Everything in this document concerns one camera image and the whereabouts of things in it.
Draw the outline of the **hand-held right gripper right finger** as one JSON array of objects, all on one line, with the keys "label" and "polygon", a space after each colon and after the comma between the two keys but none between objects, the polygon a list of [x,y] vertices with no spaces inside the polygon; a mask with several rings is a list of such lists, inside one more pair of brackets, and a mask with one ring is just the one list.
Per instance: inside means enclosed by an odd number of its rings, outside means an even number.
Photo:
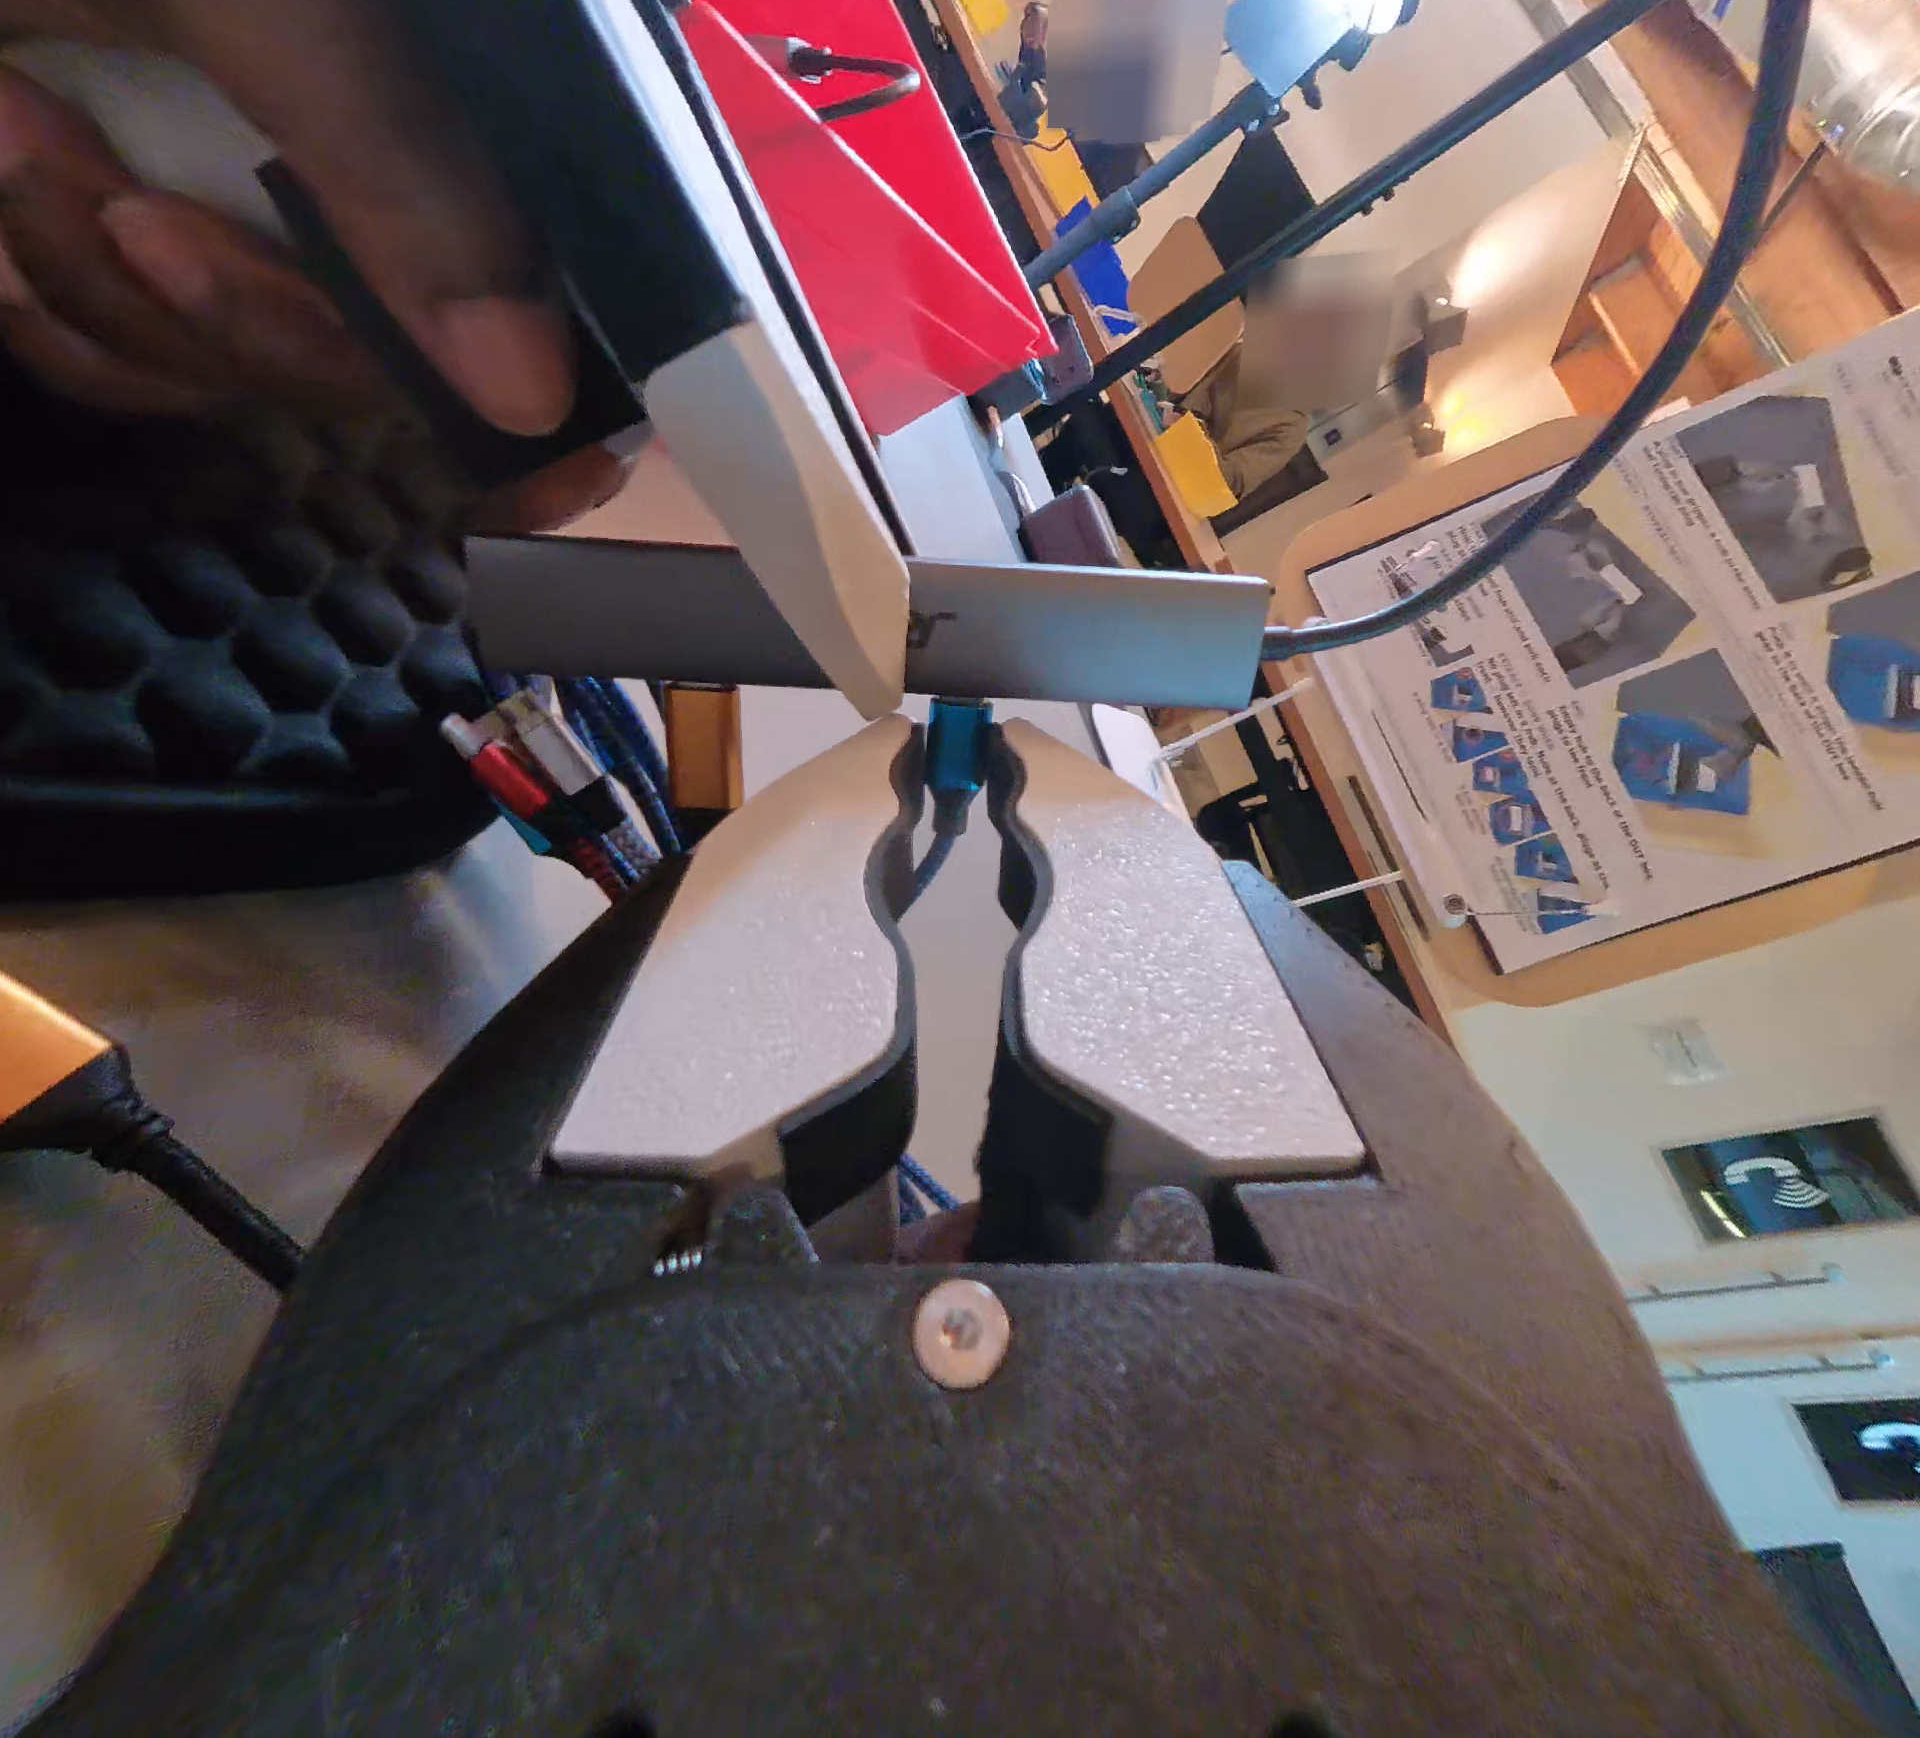
[{"label": "hand-held right gripper right finger", "polygon": [[1026,719],[986,780],[1006,956],[980,1139],[985,1256],[1102,1256],[1137,1198],[1346,1182],[1370,1149],[1227,864]]}]

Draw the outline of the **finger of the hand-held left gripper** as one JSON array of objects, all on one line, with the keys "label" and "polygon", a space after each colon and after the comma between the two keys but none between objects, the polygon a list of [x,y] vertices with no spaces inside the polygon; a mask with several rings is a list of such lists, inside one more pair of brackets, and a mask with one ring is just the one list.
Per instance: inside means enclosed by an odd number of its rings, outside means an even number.
[{"label": "finger of the hand-held left gripper", "polygon": [[906,686],[911,578],[787,332],[735,323],[664,361],[644,409],[829,683],[863,717]]}]

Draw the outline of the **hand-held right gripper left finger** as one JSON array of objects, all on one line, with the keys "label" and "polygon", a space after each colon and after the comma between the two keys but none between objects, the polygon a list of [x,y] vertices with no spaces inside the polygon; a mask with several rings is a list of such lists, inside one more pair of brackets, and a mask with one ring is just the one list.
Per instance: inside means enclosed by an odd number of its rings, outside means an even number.
[{"label": "hand-held right gripper left finger", "polygon": [[805,1223],[880,1185],[917,1122],[919,818],[921,729],[892,713],[713,829],[558,1122],[556,1171],[764,1183]]}]

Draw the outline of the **red divided plastic bin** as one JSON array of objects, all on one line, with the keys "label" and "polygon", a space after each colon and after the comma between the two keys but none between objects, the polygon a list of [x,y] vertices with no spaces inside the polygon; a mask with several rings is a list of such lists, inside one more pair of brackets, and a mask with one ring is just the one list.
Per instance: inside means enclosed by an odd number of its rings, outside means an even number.
[{"label": "red divided plastic bin", "polygon": [[925,173],[925,216],[723,14],[694,1],[682,30],[867,429],[900,431],[1046,353],[941,105],[895,105],[906,141],[949,155]]}]

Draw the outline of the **grey USB hub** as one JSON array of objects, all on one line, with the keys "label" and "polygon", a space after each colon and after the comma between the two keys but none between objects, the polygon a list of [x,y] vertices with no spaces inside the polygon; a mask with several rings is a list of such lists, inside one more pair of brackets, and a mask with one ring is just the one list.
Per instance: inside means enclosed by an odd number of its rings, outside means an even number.
[{"label": "grey USB hub", "polygon": [[[1253,693],[1259,576],[913,556],[905,693],[1230,712]],[[484,669],[829,689],[750,566],[708,546],[562,536],[467,543]]]}]

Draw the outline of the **person's left hand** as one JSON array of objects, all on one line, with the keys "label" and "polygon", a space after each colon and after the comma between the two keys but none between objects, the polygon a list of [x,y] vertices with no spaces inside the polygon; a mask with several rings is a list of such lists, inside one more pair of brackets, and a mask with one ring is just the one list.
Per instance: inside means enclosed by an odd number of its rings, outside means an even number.
[{"label": "person's left hand", "polygon": [[[451,390],[516,435],[564,427],[578,344],[534,233],[382,0],[3,0],[5,46],[178,59],[271,141]],[[298,262],[142,179],[5,65],[5,350],[120,413],[373,412],[389,385]]]}]

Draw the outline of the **blue storage bin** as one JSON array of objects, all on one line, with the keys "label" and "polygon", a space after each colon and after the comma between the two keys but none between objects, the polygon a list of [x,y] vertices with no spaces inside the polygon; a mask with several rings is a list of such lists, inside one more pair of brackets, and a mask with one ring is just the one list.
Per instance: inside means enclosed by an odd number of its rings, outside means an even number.
[{"label": "blue storage bin", "polygon": [[1097,237],[1066,268],[1101,332],[1110,340],[1133,337],[1140,330],[1131,276],[1118,246],[1110,237]]}]

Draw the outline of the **black light stand pole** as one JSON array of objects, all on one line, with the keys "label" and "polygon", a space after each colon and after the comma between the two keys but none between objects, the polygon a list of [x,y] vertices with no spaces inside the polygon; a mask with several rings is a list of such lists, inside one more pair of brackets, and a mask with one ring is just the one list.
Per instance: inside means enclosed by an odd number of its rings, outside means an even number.
[{"label": "black light stand pole", "polygon": [[1139,228],[1144,206],[1230,140],[1257,136],[1287,119],[1284,98],[1269,94],[1259,79],[1237,92],[1212,117],[1175,141],[1097,202],[1087,216],[1066,218],[1052,244],[1022,265],[1029,289],[1043,289],[1087,256],[1094,244],[1112,241]]}]

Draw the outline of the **tan rounded board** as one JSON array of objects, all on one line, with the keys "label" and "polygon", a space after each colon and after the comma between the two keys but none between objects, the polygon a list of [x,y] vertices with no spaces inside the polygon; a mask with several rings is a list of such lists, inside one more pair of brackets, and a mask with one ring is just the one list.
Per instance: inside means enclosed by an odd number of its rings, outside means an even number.
[{"label": "tan rounded board", "polygon": [[[1323,613],[1310,572],[1359,550],[1519,483],[1540,483],[1589,443],[1605,422],[1571,413],[1519,429],[1493,445],[1421,467],[1346,503],[1308,507],[1294,518],[1279,563],[1269,572],[1272,611],[1284,625]],[[1401,831],[1362,760],[1342,713],[1324,687],[1287,698],[1281,715],[1299,766],[1326,807],[1342,856],[1357,875],[1415,873]],[[1418,877],[1370,885],[1365,896],[1402,968],[1416,1010],[1444,1029],[1460,1010],[1481,1003],[1544,1007],[1593,997],[1684,965],[1815,931],[1877,906],[1915,901],[1916,844],[1904,844],[1818,875],[1745,900],[1697,910],[1666,924],[1605,942],[1520,971],[1498,974],[1466,928],[1447,929]]]}]

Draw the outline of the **printed instruction sheet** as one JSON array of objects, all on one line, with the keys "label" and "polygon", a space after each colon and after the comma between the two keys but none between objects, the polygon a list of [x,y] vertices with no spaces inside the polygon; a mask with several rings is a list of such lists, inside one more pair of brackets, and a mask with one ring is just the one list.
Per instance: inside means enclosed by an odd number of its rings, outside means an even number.
[{"label": "printed instruction sheet", "polygon": [[1916,845],[1916,309],[1638,431],[1313,674],[1498,974]]}]

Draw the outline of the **black foam pad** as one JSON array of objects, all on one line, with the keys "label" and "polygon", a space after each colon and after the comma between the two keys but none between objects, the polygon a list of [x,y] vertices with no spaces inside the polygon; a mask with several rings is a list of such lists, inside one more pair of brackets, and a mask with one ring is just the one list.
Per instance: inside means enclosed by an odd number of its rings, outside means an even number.
[{"label": "black foam pad", "polygon": [[6,908],[349,885],[497,812],[464,477],[421,419],[109,413],[5,358]]}]

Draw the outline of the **black boom pole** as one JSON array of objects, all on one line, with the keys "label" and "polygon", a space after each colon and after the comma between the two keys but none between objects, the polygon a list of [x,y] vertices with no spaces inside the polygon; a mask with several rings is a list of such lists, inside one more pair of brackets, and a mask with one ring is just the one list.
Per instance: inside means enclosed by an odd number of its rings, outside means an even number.
[{"label": "black boom pole", "polygon": [[[1342,184],[1284,229],[1262,239],[1257,250],[1094,364],[1081,393],[1098,396],[1139,367],[1156,361],[1176,340],[1225,309],[1230,300],[1242,296],[1260,271],[1304,253],[1357,216],[1391,199],[1423,169],[1505,117],[1528,96],[1562,77],[1594,50],[1642,22],[1666,1],[1606,0],[1568,24],[1528,58],[1501,71],[1444,117],[1433,119],[1387,157]],[[1713,256],[1695,285],[1695,296],[1709,316],[1730,302],[1742,268],[1764,237],[1769,199],[1795,115],[1795,94],[1804,65],[1811,18],[1813,0],[1770,0],[1766,8],[1761,67],[1745,128],[1739,182],[1730,189]]]}]

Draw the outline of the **black wall sign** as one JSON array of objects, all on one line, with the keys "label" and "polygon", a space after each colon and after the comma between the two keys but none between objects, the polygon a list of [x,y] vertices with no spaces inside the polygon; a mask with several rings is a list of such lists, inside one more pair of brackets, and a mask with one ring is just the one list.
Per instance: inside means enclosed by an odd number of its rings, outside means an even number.
[{"label": "black wall sign", "polygon": [[1842,1503],[1918,1503],[1918,1397],[1821,1400],[1792,1414]]},{"label": "black wall sign", "polygon": [[1709,1243],[1918,1217],[1916,1177],[1879,1116],[1727,1134],[1658,1155]]}]

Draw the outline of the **silver air duct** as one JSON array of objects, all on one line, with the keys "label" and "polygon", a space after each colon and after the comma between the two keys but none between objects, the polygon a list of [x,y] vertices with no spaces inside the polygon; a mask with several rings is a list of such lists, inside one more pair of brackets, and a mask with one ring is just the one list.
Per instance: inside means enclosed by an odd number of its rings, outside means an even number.
[{"label": "silver air duct", "polygon": [[1817,0],[1799,77],[1800,109],[1838,159],[1918,192],[1916,0]]}]

